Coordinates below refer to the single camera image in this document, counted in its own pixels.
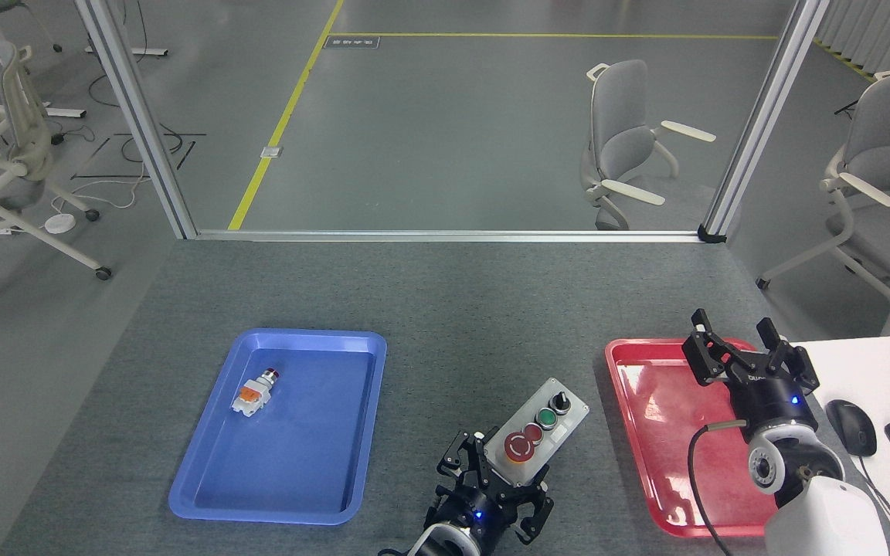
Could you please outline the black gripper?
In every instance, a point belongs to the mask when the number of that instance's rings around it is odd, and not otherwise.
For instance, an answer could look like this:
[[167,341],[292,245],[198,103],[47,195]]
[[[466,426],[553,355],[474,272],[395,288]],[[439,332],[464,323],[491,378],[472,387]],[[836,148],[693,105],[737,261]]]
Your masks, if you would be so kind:
[[727,382],[732,412],[736,419],[746,421],[742,430],[746,443],[752,441],[757,430],[791,420],[812,430],[818,429],[815,415],[804,398],[820,386],[811,358],[804,347],[781,337],[773,320],[764,317],[756,330],[767,349],[760,368],[775,378],[746,382],[730,380],[735,369],[748,369],[748,360],[738,348],[715,334],[705,310],[697,309],[690,320],[695,330],[683,341],[683,355],[699,386]]
[[554,510],[545,480],[504,493],[504,507],[487,497],[492,495],[492,481],[483,474],[483,443],[474,434],[456,433],[436,471],[455,479],[456,490],[435,489],[431,507],[434,554],[491,554],[510,525],[519,541],[530,545]]

